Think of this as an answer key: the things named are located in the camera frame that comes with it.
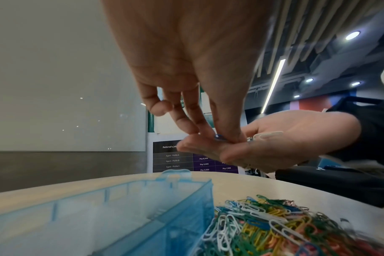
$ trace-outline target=ceiling light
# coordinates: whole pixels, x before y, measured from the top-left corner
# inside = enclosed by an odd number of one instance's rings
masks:
[[[361,34],[360,31],[355,31],[355,32],[352,32],[351,34],[349,34],[347,37],[345,37],[346,40],[351,40],[351,39],[354,39],[356,38],[357,36],[359,36]]]
[[[276,82],[278,82],[279,76],[281,75],[282,68],[284,67],[285,61],[286,59],[281,59],[281,61],[279,62],[278,69],[276,70],[275,77],[273,78],[271,87],[268,92],[267,99],[265,100],[265,104],[262,107],[261,114],[263,114],[265,112],[265,109],[267,108],[269,99],[271,98],[272,92],[275,89]]]

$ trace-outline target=transparent plastic box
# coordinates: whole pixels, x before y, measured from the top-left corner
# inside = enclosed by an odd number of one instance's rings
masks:
[[[214,217],[212,187],[167,170],[6,213],[0,256],[189,255]]]

